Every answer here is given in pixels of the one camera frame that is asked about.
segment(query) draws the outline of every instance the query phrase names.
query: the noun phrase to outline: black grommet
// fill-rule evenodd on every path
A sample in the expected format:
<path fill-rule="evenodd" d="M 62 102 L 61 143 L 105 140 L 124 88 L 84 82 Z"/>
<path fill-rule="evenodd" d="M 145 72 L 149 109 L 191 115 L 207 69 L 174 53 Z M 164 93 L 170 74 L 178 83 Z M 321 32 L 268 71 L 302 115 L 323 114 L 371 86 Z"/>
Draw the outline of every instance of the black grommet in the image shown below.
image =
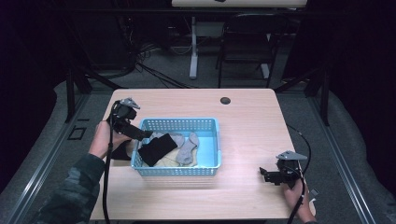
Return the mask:
<path fill-rule="evenodd" d="M 228 97 L 221 97 L 220 101 L 224 105 L 228 105 L 231 102 L 230 98 Z"/>

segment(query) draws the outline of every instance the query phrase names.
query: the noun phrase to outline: desk leg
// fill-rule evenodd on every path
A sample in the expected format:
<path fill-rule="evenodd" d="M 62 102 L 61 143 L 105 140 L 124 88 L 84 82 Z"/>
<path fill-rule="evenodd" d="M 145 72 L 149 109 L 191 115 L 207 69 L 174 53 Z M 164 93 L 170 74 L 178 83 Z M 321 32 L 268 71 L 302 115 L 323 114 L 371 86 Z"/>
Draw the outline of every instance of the desk leg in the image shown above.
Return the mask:
<path fill-rule="evenodd" d="M 198 53 L 197 53 L 197 35 L 196 35 L 196 22 L 195 17 L 192 17 L 191 21 L 191 65 L 190 65 L 190 79 L 197 78 L 198 68 Z"/>

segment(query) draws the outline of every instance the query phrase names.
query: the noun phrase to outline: person's left hand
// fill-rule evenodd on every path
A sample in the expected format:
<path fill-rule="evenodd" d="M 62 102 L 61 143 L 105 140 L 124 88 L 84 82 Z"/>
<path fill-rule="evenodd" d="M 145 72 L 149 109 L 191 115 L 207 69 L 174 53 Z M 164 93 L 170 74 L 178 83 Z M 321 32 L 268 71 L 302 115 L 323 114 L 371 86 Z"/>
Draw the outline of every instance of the person's left hand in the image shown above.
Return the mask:
<path fill-rule="evenodd" d="M 96 133 L 93 137 L 91 147 L 88 152 L 94 156 L 99 157 L 100 159 L 103 159 L 107 154 L 109 140 L 110 125 L 106 121 L 102 120 L 96 126 Z M 113 149 L 116 149 L 120 146 L 121 143 L 128 140 L 131 140 L 131 138 L 124 134 L 116 133 L 113 131 Z"/>

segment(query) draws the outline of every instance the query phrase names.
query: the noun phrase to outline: table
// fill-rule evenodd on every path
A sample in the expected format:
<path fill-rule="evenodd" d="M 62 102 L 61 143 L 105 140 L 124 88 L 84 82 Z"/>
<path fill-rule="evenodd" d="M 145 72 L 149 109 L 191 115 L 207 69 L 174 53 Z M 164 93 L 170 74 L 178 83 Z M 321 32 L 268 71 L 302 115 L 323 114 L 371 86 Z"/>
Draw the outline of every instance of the table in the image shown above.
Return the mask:
<path fill-rule="evenodd" d="M 173 7 L 305 7 L 307 0 L 226 0 L 218 2 L 214 0 L 172 0 Z M 197 53 L 197 22 L 195 17 L 191 18 L 191 66 L 190 79 L 197 78 L 198 53 Z M 264 77 L 268 77 L 269 71 L 267 65 L 262 65 Z"/>
<path fill-rule="evenodd" d="M 259 167 L 276 171 L 276 155 L 294 150 L 272 90 L 117 90 L 104 119 L 114 101 L 127 97 L 141 107 L 132 120 L 137 127 L 144 118 L 217 118 L 222 165 L 215 176 L 142 177 L 129 162 L 113 161 L 107 195 L 110 219 L 289 217 L 282 188 L 265 182 L 259 172 Z M 222 97 L 230 98 L 231 102 L 223 105 Z M 101 196 L 91 219 L 104 219 Z"/>

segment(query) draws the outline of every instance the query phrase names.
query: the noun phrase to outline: hand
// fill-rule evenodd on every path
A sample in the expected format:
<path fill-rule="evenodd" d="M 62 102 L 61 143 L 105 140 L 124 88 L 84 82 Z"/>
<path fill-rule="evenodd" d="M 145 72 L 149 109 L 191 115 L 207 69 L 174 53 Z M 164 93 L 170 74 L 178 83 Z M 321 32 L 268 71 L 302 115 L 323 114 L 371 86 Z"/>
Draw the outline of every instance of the hand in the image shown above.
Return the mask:
<path fill-rule="evenodd" d="M 303 183 L 300 179 L 296 180 L 296 183 L 293 189 L 290 189 L 287 184 L 283 184 L 283 193 L 285 194 L 286 202 L 288 206 L 293 209 L 297 204 L 301 193 L 303 191 Z M 303 198 L 303 203 L 300 205 L 300 208 L 297 211 L 298 218 L 303 222 L 308 221 L 317 221 L 317 219 L 312 215 L 311 210 L 309 208 L 309 196 L 308 196 L 308 187 L 305 184 L 305 195 Z"/>
<path fill-rule="evenodd" d="M 107 154 L 108 143 L 110 140 L 110 125 L 106 121 L 101 121 L 96 126 L 96 133 L 88 151 L 94 156 L 103 159 Z M 121 143 L 131 140 L 130 137 L 113 131 L 113 148 L 116 149 Z"/>

